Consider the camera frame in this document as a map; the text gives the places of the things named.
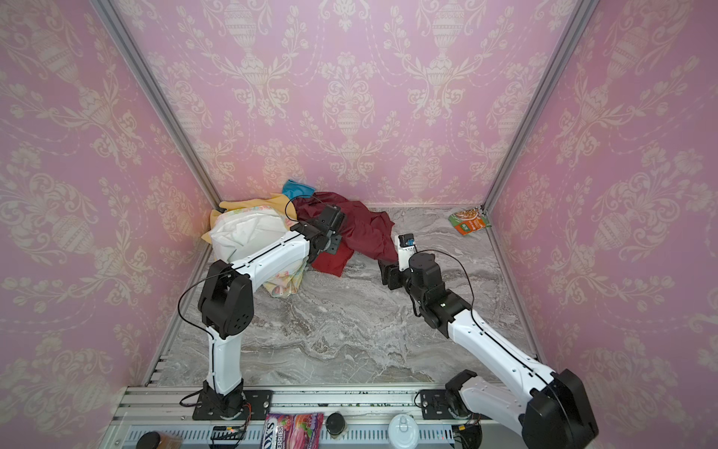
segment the pile of clothes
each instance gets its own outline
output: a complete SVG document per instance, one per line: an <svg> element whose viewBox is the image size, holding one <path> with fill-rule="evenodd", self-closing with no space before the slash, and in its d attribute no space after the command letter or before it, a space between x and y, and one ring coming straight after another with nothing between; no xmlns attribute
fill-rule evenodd
<svg viewBox="0 0 718 449"><path fill-rule="evenodd" d="M321 253L312 264L314 269L340 277L354 251L372 259L398 260L391 240L394 223L386 212L371 212L360 201L349 201L334 192L315 192L314 188L291 180L282 193L272 194L268 199L223 201L220 207L227 211L211 212L211 231L202 238L213 245L218 259L231 263L279 239L295 220L318 216L325 204L337 205L345 214L340 229L342 241L336 254ZM264 287L274 297L296 293L306 263L305 258L287 267Z"/></svg>

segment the pink wall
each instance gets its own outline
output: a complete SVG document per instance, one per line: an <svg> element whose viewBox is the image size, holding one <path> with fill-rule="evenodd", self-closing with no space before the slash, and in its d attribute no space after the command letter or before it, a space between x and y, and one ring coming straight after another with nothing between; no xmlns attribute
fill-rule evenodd
<svg viewBox="0 0 718 449"><path fill-rule="evenodd" d="M603 0L494 221L599 448L715 448L718 4Z"/></svg>
<svg viewBox="0 0 718 449"><path fill-rule="evenodd" d="M116 0L224 199L474 204L574 3Z"/></svg>
<svg viewBox="0 0 718 449"><path fill-rule="evenodd" d="M0 438L96 446L210 208L87 0L0 3Z"/></svg>

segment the robotic arm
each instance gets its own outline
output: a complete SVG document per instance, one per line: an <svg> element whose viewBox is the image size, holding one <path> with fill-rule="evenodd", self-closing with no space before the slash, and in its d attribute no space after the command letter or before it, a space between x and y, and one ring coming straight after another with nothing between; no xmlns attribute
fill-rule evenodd
<svg viewBox="0 0 718 449"><path fill-rule="evenodd" d="M210 349L198 404L210 405L226 420L242 413L248 398L239 368L241 333L254 317L253 293L304 257L311 263L322 251L334 254L343 219L338 207L327 205L316 218L298 222L255 254L232 264L212 264L198 304ZM466 348L506 385L490 384L464 370L446 384L445 401L454 415L491 417L521 434L528 449L582 449L596 438L598 426L575 374L557 374L491 328L468 302L445 287L434 255L417 252L413 234L397 236L394 242L399 261L379 261L382 283L390 290L403 287L430 327ZM264 402L265 409L268 406L269 398Z"/></svg>

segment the black lid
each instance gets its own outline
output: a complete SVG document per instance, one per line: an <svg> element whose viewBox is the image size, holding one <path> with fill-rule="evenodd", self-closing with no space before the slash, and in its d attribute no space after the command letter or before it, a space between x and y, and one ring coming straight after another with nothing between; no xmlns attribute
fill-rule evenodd
<svg viewBox="0 0 718 449"><path fill-rule="evenodd" d="M347 426L344 417L339 413L332 413L327 418L327 432L329 435L339 435L344 432L344 428Z"/></svg>
<svg viewBox="0 0 718 449"><path fill-rule="evenodd" d="M157 449L159 447L159 433L148 432L137 441L137 449Z"/></svg>

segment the white cloth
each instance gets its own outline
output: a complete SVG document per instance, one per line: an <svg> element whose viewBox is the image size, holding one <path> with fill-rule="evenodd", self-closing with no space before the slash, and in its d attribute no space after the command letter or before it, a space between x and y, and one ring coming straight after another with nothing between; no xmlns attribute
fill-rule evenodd
<svg viewBox="0 0 718 449"><path fill-rule="evenodd" d="M231 264L274 243L286 233L284 219L270 207L229 210L210 231L215 256Z"/></svg>

